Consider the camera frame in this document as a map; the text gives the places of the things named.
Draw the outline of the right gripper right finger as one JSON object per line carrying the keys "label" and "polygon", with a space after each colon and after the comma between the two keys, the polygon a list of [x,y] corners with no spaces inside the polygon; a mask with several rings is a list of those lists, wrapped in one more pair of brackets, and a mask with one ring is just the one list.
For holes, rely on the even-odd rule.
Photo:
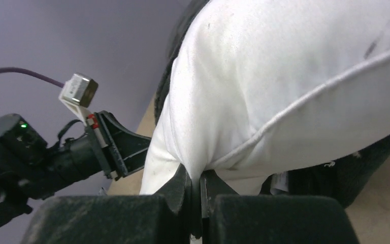
{"label": "right gripper right finger", "polygon": [[242,196],[201,176],[203,243],[359,243],[340,204],[312,196]]}

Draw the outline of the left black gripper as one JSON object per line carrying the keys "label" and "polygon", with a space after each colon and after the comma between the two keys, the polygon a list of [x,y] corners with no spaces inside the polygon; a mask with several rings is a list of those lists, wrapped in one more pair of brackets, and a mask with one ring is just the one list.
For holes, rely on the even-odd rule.
{"label": "left black gripper", "polygon": [[[117,121],[111,112],[97,113],[99,130],[105,141],[103,148],[105,175],[120,179],[144,168],[151,138],[136,134]],[[47,149],[47,174],[61,180],[84,180],[102,168],[90,145],[88,133],[78,138],[64,138],[80,120],[69,121],[57,134],[57,141]]]}

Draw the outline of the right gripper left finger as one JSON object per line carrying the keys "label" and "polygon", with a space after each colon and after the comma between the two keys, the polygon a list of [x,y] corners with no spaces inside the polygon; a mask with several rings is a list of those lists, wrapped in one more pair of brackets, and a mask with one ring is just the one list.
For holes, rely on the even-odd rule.
{"label": "right gripper left finger", "polygon": [[180,166],[153,195],[50,198],[22,243],[189,243],[189,185]]}

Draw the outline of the black floral pillowcase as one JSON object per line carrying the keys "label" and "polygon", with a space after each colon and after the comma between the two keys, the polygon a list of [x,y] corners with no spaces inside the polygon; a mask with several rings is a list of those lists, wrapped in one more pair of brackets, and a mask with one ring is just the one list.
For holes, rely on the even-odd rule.
{"label": "black floral pillowcase", "polygon": [[[155,121],[159,120],[169,93],[172,63],[190,24],[206,4],[207,1],[190,1],[170,35],[167,46],[168,63],[155,94]],[[332,197],[347,208],[389,156],[390,135],[352,155],[322,165],[286,172],[287,191],[291,195]]]}

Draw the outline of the white pillow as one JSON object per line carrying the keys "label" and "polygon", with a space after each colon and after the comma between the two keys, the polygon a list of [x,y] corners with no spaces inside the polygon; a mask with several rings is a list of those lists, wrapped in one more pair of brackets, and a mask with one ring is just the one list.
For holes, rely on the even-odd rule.
{"label": "white pillow", "polygon": [[390,135],[390,1],[209,1],[172,63],[141,194],[184,166],[236,192]]}

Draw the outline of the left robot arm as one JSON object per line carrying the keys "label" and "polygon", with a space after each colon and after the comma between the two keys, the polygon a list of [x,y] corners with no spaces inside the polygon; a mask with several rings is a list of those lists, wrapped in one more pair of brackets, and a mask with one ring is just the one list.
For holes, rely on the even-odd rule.
{"label": "left robot arm", "polygon": [[79,138],[64,138],[48,147],[42,136],[19,114],[0,117],[0,227],[29,214],[29,199],[56,192],[102,172],[118,180],[144,167],[150,138],[133,133],[112,113],[89,114]]}

